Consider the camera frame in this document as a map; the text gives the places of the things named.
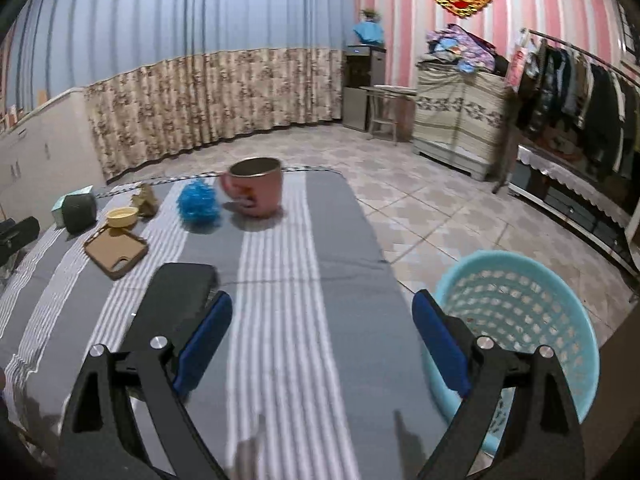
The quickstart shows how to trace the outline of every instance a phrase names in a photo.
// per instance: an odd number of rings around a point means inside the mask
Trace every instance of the pink striped wallpaper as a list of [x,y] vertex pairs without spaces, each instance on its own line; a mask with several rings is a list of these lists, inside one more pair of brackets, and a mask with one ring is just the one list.
[[425,34],[458,23],[510,57],[522,27],[562,38],[602,59],[620,62],[620,26],[614,0],[494,0],[471,18],[461,19],[433,0],[356,0],[356,8],[382,16],[389,84],[415,84],[414,60],[425,51]]

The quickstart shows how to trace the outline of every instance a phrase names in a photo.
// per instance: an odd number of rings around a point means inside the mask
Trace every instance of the laundry basket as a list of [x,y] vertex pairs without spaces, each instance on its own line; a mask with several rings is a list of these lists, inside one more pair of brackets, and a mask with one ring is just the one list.
[[[560,359],[580,422],[589,412],[600,375],[596,336],[587,313],[569,286],[542,264],[507,251],[478,251],[449,269],[435,300],[462,319],[474,335],[487,335],[502,348],[534,352],[551,346]],[[436,403],[447,420],[460,406],[435,362],[424,350],[424,367]],[[513,388],[503,390],[482,450],[495,455],[508,418]]]

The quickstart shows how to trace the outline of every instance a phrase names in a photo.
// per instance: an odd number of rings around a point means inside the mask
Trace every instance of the silver bolt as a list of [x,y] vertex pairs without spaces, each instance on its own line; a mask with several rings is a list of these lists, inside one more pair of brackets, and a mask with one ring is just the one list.
[[494,347],[494,340],[491,339],[490,337],[487,337],[485,335],[483,335],[482,337],[479,337],[476,340],[476,344],[482,349],[482,350],[491,350],[491,348]]
[[104,354],[104,345],[93,345],[89,350],[89,354],[92,357],[100,357]]
[[149,342],[149,344],[151,345],[151,348],[155,348],[156,350],[159,350],[161,348],[164,348],[167,342],[168,342],[167,339],[163,335],[157,335],[151,338],[151,341]]
[[551,359],[554,356],[554,349],[551,346],[541,346],[540,355],[546,359]]

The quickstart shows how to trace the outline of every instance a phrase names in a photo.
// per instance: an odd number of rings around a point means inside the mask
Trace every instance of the blue scrubber ball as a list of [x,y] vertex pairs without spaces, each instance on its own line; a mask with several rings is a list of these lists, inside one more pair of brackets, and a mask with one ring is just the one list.
[[218,225],[220,206],[216,199],[216,190],[200,178],[187,184],[178,197],[178,212],[186,224]]

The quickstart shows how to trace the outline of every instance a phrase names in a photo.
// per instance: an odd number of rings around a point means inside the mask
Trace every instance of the white cabinet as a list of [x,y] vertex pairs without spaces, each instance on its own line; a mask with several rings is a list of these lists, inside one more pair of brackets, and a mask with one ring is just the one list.
[[53,224],[56,200],[89,185],[105,181],[80,89],[47,102],[0,137],[0,206],[7,218],[35,216],[44,230]]

